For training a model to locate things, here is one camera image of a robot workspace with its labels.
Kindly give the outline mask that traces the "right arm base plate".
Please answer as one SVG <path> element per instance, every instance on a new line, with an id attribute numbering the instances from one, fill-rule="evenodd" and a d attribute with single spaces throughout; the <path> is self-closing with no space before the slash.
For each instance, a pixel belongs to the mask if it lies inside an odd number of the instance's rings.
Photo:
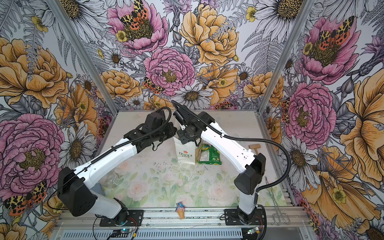
<path id="1" fill-rule="evenodd" d="M 246 214 L 240 209 L 224 209 L 226 226 L 261 226 L 267 222 L 266 211 L 256 208 L 251 214 Z"/>

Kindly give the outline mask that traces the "white paper bag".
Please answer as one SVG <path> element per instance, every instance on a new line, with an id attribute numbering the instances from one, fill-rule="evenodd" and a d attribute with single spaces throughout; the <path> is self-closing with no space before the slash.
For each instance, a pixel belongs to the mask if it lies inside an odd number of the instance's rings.
<path id="1" fill-rule="evenodd" d="M 195 165 L 199 162 L 203 143 L 196 146 L 194 142 L 182 144 L 178 138 L 173 137 L 173 139 L 179 163 Z"/>

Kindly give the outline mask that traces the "wooden toy hammer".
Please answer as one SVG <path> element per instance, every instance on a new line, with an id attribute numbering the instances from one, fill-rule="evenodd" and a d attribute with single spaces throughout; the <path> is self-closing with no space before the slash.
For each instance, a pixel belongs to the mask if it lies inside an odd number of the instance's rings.
<path id="1" fill-rule="evenodd" d="M 252 145 L 249 145 L 249 149 L 252 150 L 256 155 L 258 155 L 259 150 L 261 149 L 261 145 L 260 144 L 252 144 Z"/>

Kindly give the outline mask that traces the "ice cream cone toy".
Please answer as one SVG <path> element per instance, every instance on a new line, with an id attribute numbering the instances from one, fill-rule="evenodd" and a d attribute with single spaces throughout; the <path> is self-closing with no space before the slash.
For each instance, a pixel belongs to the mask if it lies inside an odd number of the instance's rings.
<path id="1" fill-rule="evenodd" d="M 178 213 L 181 220 L 185 218 L 185 206 L 183 202 L 177 203 L 176 212 Z"/>

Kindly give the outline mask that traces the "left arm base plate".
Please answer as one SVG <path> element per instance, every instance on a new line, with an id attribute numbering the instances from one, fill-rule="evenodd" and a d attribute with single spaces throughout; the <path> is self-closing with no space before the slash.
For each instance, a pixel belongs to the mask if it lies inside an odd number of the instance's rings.
<path id="1" fill-rule="evenodd" d="M 126 210 L 113 219 L 102 217 L 100 227 L 140 227 L 144 218 L 144 210 Z"/>

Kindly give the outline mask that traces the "green circuit board right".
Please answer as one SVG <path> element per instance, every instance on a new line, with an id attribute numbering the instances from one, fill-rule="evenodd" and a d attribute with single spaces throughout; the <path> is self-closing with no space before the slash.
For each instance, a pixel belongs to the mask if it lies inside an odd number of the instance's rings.
<path id="1" fill-rule="evenodd" d="M 260 229 L 259 229 L 259 227 L 254 227 L 254 228 L 249 229 L 249 230 L 247 231 L 247 234 L 248 234 L 248 235 L 259 234 L 259 233 L 260 233 Z"/>

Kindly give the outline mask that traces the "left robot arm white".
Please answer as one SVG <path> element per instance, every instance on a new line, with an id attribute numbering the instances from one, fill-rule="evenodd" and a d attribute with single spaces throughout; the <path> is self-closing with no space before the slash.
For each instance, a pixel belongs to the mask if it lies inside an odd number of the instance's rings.
<path id="1" fill-rule="evenodd" d="M 117 144 L 83 165 L 63 168 L 59 173 L 57 196 L 74 217 L 95 214 L 122 226 L 129 218 L 127 207 L 118 199 L 110 199 L 92 188 L 115 167 L 134 157 L 155 142 L 171 139 L 177 129 L 171 122 L 168 107 L 150 113 L 143 124 L 124 135 Z"/>

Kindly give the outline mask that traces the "green candy packet large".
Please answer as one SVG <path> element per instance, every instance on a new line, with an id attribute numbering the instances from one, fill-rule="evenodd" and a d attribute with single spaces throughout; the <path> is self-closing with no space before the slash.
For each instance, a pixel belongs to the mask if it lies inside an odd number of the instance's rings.
<path id="1" fill-rule="evenodd" d="M 199 164 L 221 165 L 220 152 L 212 145 L 203 144 Z"/>

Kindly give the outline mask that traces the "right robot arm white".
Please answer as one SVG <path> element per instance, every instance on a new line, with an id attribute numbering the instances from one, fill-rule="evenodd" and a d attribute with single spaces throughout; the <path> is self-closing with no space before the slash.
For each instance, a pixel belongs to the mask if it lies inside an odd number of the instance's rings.
<path id="1" fill-rule="evenodd" d="M 266 158 L 255 155 L 252 150 L 243 148 L 236 140 L 226 134 L 215 119 L 206 112 L 193 113 L 187 106 L 171 101 L 175 107 L 174 117 L 181 129 L 177 135 L 181 143 L 205 141 L 214 146 L 237 169 L 239 175 L 234 184 L 241 192 L 238 204 L 238 218 L 248 225 L 256 212 L 258 193 L 256 188 L 265 173 Z"/>

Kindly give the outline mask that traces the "aluminium corner post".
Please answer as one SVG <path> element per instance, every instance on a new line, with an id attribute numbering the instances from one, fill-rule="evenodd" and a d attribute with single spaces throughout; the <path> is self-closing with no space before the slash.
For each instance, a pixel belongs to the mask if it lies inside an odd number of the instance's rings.
<path id="1" fill-rule="evenodd" d="M 309 15 L 311 13 L 311 10 L 312 10 L 314 4 L 315 4 L 315 1 L 304 1 L 302 4 L 301 10 L 299 11 L 299 14 L 297 16 L 295 24 L 293 25 L 293 29 L 291 30 L 290 34 L 288 35 L 286 44 L 283 48 L 283 51 L 280 54 L 277 65 L 273 71 L 273 74 L 272 74 L 271 80 L 270 80 L 270 84 L 266 88 L 266 92 L 264 93 L 264 95 L 262 97 L 262 101 L 261 101 L 259 108 L 258 108 L 258 113 L 260 115 L 265 110 L 267 103 L 269 103 L 269 100 L 272 96 L 274 88 L 277 86 L 277 84 L 279 82 L 279 78 L 280 78 L 281 73 L 283 71 L 284 65 L 290 57 L 291 51 L 292 51 L 295 43 L 297 42 L 299 34 L 301 33 L 302 29 L 306 25 L 306 21 L 309 18 Z"/>
<path id="2" fill-rule="evenodd" d="M 106 85 L 104 84 L 101 76 L 99 75 L 99 72 L 96 69 L 96 66 L 91 60 L 91 57 L 89 56 L 84 44 L 82 43 L 81 38 L 75 31 L 75 27 L 73 26 L 70 18 L 66 14 L 61 2 L 48 1 L 47 4 L 50 10 L 53 12 L 54 16 L 56 17 L 59 25 L 62 27 L 62 31 L 66 34 L 70 43 L 76 50 L 78 56 L 80 57 L 82 63 L 85 65 L 85 68 L 88 71 L 89 75 L 94 80 L 101 95 L 104 97 L 106 104 L 112 112 L 112 115 L 116 116 L 119 113 L 119 109 L 117 108 L 117 105 L 109 94 Z"/>

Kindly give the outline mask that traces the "aluminium corner post left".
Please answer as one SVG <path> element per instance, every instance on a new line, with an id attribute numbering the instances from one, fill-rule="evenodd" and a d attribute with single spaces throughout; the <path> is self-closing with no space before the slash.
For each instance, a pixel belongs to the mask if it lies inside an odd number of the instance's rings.
<path id="1" fill-rule="evenodd" d="M 101 76 L 99 75 L 99 72 L 96 69 L 96 66 L 91 60 L 91 57 L 89 56 L 84 44 L 82 43 L 81 38 L 75 31 L 75 27 L 73 26 L 70 18 L 66 14 L 61 2 L 48 1 L 47 4 L 50 10 L 53 12 L 54 16 L 56 17 L 59 25 L 62 27 L 62 31 L 66 34 L 70 43 L 76 50 L 78 56 L 80 57 L 82 63 L 85 65 L 85 68 L 88 71 L 89 75 L 94 80 L 101 95 L 104 97 L 106 104 L 112 112 L 112 115 L 116 116 L 119 113 L 119 109 L 117 108 L 117 105 L 109 94 L 106 85 L 104 84 Z"/>

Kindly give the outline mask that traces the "aluminium corner post right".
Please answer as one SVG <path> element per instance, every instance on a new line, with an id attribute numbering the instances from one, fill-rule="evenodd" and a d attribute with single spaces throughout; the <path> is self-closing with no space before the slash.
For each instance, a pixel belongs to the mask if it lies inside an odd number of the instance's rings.
<path id="1" fill-rule="evenodd" d="M 283 51 L 280 54 L 277 65 L 273 71 L 273 74 L 272 74 L 271 80 L 270 80 L 270 84 L 266 88 L 266 92 L 264 93 L 264 95 L 262 97 L 262 101 L 261 101 L 259 108 L 258 108 L 258 113 L 260 115 L 265 110 L 267 103 L 269 103 L 269 100 L 272 96 L 274 88 L 277 86 L 277 84 L 279 82 L 279 78 L 280 78 L 281 73 L 283 71 L 284 65 L 290 57 L 291 51 L 292 51 L 295 43 L 297 42 L 299 34 L 301 33 L 302 29 L 306 25 L 306 21 L 309 18 L 309 15 L 311 13 L 311 10 L 312 10 L 314 4 L 315 4 L 315 1 L 304 1 L 302 4 L 301 10 L 299 11 L 299 14 L 297 16 L 295 24 L 293 25 L 293 29 L 291 30 L 290 34 L 288 35 L 286 44 L 283 48 Z"/>

